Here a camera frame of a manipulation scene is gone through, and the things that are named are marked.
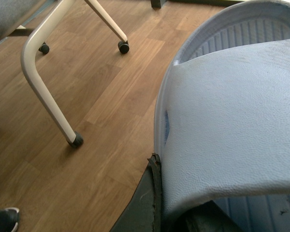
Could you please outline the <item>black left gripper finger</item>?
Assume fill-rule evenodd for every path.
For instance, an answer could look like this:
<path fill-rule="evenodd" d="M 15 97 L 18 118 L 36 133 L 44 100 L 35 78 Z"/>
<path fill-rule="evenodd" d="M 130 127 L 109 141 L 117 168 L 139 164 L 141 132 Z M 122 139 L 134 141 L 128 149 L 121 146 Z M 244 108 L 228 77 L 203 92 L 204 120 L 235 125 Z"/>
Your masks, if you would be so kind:
<path fill-rule="evenodd" d="M 153 153 L 136 190 L 112 232 L 160 232 L 162 210 L 161 161 Z"/>

